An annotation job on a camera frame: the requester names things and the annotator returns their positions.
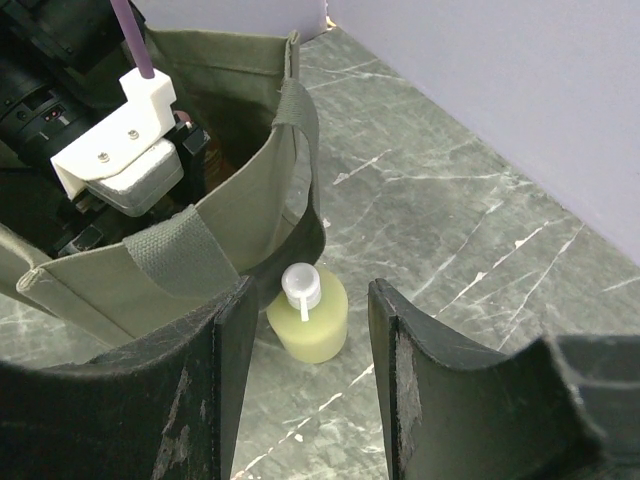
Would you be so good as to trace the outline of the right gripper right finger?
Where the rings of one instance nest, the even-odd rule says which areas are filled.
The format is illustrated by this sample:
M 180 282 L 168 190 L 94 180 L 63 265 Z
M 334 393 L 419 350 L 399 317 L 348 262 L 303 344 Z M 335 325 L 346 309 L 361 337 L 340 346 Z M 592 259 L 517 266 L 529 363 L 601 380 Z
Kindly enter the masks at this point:
M 505 354 L 383 279 L 368 322 L 391 478 L 638 477 L 637 336 L 542 336 Z

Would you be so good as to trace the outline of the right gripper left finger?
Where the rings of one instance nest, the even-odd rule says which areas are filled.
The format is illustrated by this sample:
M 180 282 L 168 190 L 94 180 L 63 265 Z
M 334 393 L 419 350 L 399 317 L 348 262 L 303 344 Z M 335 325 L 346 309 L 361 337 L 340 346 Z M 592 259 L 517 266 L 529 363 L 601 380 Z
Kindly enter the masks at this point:
M 229 478 L 257 320 L 245 277 L 86 363 L 3 363 L 2 477 Z

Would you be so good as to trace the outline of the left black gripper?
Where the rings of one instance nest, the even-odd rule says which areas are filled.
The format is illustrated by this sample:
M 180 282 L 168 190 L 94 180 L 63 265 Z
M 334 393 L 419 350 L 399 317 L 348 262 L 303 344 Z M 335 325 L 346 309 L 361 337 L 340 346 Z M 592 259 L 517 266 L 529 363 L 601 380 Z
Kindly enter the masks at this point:
M 210 136 L 188 114 L 119 172 L 86 181 L 56 212 L 63 233 L 49 254 L 61 258 L 120 242 L 181 211 L 205 193 Z

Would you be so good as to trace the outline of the yellow-green pump bottle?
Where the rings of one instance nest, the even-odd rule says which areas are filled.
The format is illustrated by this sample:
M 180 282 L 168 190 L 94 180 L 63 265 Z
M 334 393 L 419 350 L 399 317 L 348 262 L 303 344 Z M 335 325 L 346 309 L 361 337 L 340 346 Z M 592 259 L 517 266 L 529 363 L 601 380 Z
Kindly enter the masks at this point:
M 295 359 L 323 363 L 342 349 L 348 331 L 348 295 L 343 283 L 322 266 L 290 265 L 282 291 L 267 307 L 271 328 Z

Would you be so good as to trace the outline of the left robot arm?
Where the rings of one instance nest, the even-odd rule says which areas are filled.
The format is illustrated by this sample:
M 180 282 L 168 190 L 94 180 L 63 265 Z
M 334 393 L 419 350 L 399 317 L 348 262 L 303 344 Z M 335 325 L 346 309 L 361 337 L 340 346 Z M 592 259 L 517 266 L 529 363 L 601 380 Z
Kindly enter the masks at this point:
M 1 222 L 60 258 L 206 192 L 209 135 L 175 109 L 129 1 L 1 5 Z

